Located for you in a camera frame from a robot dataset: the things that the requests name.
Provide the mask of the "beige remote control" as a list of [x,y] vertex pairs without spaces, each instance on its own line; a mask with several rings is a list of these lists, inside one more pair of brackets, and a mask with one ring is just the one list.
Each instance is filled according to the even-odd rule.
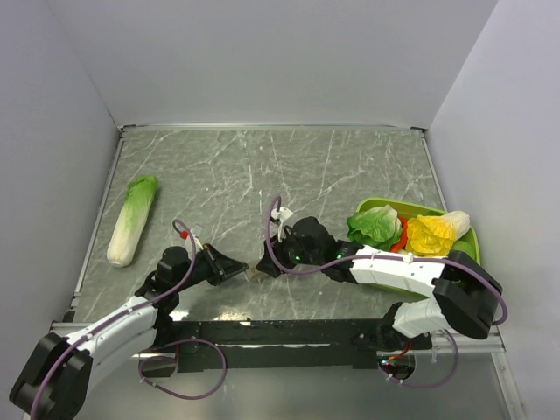
[[256,264],[252,263],[248,266],[248,269],[245,272],[245,276],[248,282],[257,282],[265,278],[266,274],[259,271],[256,267]]

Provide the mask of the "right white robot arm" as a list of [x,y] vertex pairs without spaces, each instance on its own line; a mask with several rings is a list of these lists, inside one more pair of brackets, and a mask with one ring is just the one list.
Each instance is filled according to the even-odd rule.
[[504,306],[502,288],[467,253],[418,257],[390,253],[331,236],[314,217],[281,226],[267,235],[255,269],[269,277],[296,273],[307,265],[339,283],[384,286],[421,296],[394,305],[382,327],[383,341],[402,348],[411,339],[452,329],[470,339],[484,340]]

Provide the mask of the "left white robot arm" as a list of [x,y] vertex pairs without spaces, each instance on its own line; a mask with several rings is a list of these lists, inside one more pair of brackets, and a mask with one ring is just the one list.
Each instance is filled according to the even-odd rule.
[[9,400],[33,419],[73,419],[88,392],[130,356],[171,345],[179,293],[202,282],[217,286],[248,269],[209,244],[190,255],[167,248],[134,296],[99,321],[67,336],[49,332],[34,347]]

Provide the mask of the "long napa cabbage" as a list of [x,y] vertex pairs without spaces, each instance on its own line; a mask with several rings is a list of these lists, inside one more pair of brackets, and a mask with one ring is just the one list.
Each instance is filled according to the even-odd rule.
[[158,189],[155,175],[143,175],[129,183],[115,223],[106,257],[116,267],[131,264]]

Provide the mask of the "green toy lettuce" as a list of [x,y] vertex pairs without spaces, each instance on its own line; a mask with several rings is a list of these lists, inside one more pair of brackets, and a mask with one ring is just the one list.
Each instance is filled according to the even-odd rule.
[[346,219],[347,237],[351,242],[368,245],[381,251],[399,242],[403,225],[397,211],[390,205],[376,206],[357,212]]

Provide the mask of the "red toy pepper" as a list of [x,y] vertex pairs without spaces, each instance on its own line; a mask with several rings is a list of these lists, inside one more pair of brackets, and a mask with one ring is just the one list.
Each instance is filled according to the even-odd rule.
[[392,253],[399,253],[401,250],[403,250],[406,247],[406,244],[408,242],[408,234],[407,234],[408,219],[402,216],[398,216],[398,220],[401,222],[402,232],[400,234],[399,240],[396,243],[394,243],[390,248],[390,251]]

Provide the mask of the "yellow toy cabbage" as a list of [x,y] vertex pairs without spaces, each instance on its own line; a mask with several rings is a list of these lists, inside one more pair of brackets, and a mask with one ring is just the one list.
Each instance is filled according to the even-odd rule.
[[414,256],[447,256],[470,227],[470,216],[463,211],[418,215],[408,220],[405,250]]

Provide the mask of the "round green toy vegetable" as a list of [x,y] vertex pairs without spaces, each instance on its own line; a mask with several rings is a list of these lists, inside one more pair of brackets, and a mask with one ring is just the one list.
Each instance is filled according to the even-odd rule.
[[464,254],[467,254],[473,260],[476,259],[476,249],[468,241],[455,241],[451,247],[451,252],[462,252]]

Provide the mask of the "green plastic basket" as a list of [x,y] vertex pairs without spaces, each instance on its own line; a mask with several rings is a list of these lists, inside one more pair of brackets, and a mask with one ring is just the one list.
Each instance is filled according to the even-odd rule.
[[[447,212],[435,208],[401,202],[392,199],[370,198],[363,200],[356,210],[365,212],[372,207],[383,207],[390,205],[398,216],[415,218],[418,215],[443,215]],[[474,228],[471,226],[468,232],[459,240],[470,242],[476,249],[476,263],[480,262],[480,248]],[[407,253],[405,248],[399,253],[381,251],[368,245],[363,245],[350,267],[352,277],[359,284],[375,284],[390,289],[398,289],[429,297],[433,290],[432,280],[441,277],[446,266],[440,262],[447,256],[416,256]]]

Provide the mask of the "black base frame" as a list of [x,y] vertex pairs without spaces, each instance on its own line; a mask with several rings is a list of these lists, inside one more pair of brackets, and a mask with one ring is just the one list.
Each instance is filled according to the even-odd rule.
[[431,336],[408,339],[381,319],[174,321],[157,332],[145,354],[178,357],[180,373],[230,369],[349,366],[376,369],[377,356],[432,349]]

